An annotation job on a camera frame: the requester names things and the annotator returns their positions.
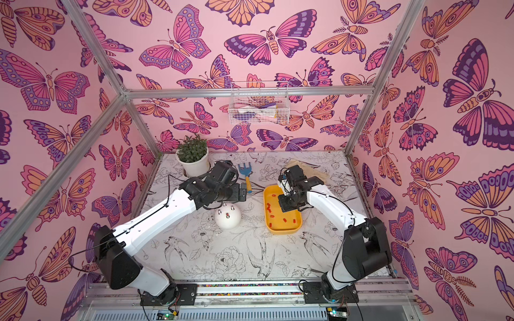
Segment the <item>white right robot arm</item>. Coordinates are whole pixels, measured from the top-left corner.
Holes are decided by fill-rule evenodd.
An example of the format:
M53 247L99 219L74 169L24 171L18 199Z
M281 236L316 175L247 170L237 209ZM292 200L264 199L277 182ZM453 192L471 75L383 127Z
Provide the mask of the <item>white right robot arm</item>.
M278 198L283 212L305 205L320 211L343 240L329 271L321 276L326 300L340 301L346 288L392 263L384 222L354 211L336 197L318 177L307 177L298 165L283 169L278 177L283 195Z

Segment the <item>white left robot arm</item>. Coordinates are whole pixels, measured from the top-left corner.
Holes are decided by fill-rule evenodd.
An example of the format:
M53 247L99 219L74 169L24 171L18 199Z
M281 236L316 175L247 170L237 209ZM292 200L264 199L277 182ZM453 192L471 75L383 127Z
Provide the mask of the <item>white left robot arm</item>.
M246 200L246 187L238 183L239 172L229 160L219 160L199 177L190 177L166 198L135 219L111 229L102 226L93 245L96 264L110 289L134 288L158 305L174 304L179 290L163 269L156 270L136 259L147 243L179 219L212 203Z

